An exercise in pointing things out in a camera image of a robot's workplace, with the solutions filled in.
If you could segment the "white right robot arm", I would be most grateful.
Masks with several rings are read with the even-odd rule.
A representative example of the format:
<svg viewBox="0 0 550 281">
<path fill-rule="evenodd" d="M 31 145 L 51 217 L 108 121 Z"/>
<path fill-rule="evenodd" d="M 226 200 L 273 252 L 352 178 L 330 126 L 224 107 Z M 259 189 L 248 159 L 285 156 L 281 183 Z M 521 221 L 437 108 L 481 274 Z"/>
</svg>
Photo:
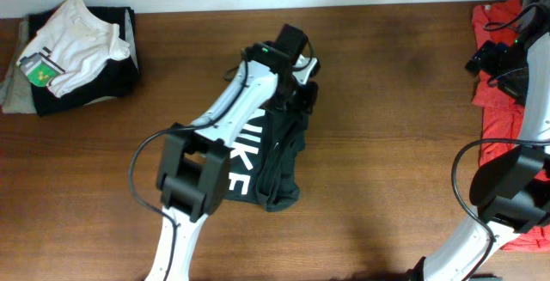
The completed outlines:
<svg viewBox="0 0 550 281">
<path fill-rule="evenodd" d="M 549 224 L 549 184 L 537 175 L 549 165 L 549 0 L 523 0 L 506 23 L 487 23 L 487 32 L 513 27 L 510 44 L 482 44 L 466 69 L 484 71 L 489 81 L 524 107 L 516 138 L 496 138 L 511 150 L 482 165 L 463 200 L 457 185 L 462 156 L 480 139 L 463 146 L 451 169 L 452 190 L 466 212 L 454 234 L 432 255 L 406 272 L 405 280 L 470 280 L 503 245 L 534 227 Z"/>
</svg>

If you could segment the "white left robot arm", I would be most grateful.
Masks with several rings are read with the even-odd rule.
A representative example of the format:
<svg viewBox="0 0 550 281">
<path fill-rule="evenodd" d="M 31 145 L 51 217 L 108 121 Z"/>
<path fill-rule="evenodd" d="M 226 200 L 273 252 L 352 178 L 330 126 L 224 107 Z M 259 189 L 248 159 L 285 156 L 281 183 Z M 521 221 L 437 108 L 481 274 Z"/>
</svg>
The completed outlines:
<svg viewBox="0 0 550 281">
<path fill-rule="evenodd" d="M 224 198 L 270 212 L 299 196 L 294 166 L 305 147 L 320 69 L 299 28 L 283 25 L 274 41 L 241 52 L 234 77 L 216 102 L 190 125 L 174 124 L 164 137 L 156 188 L 162 230 L 148 280 L 187 280 L 206 219 Z"/>
</svg>

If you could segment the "dark green Nike t-shirt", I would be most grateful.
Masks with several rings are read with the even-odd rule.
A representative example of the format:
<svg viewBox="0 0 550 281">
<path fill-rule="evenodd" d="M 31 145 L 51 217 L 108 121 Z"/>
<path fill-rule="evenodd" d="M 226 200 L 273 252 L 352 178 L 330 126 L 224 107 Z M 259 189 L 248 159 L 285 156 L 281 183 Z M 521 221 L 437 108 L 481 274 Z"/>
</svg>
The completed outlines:
<svg viewBox="0 0 550 281">
<path fill-rule="evenodd" d="M 295 166 L 306 147 L 309 116 L 256 110 L 243 126 L 230 153 L 225 198 L 259 205 L 268 212 L 290 208 L 300 197 Z"/>
</svg>

